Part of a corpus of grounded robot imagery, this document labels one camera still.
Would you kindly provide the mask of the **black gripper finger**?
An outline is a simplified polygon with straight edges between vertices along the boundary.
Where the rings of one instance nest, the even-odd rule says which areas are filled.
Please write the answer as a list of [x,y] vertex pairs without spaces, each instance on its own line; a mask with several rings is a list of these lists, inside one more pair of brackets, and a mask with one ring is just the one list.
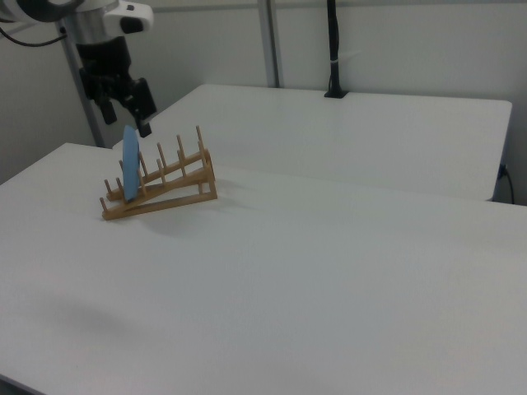
[[157,112],[157,109],[146,79],[139,78],[126,84],[124,103],[133,116],[139,136],[149,136],[152,129],[148,119]]
[[104,78],[90,74],[85,68],[79,70],[82,86],[89,100],[93,100],[101,111],[106,125],[111,125],[117,121],[114,106],[110,96],[105,89]]

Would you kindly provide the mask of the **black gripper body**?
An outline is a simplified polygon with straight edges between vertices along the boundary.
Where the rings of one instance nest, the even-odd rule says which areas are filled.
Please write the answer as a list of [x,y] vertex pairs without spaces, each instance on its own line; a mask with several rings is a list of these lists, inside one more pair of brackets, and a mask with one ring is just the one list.
[[76,49],[82,68],[104,78],[109,96],[124,98],[126,84],[133,80],[128,72],[131,58],[125,38],[120,36],[97,44],[77,44]]

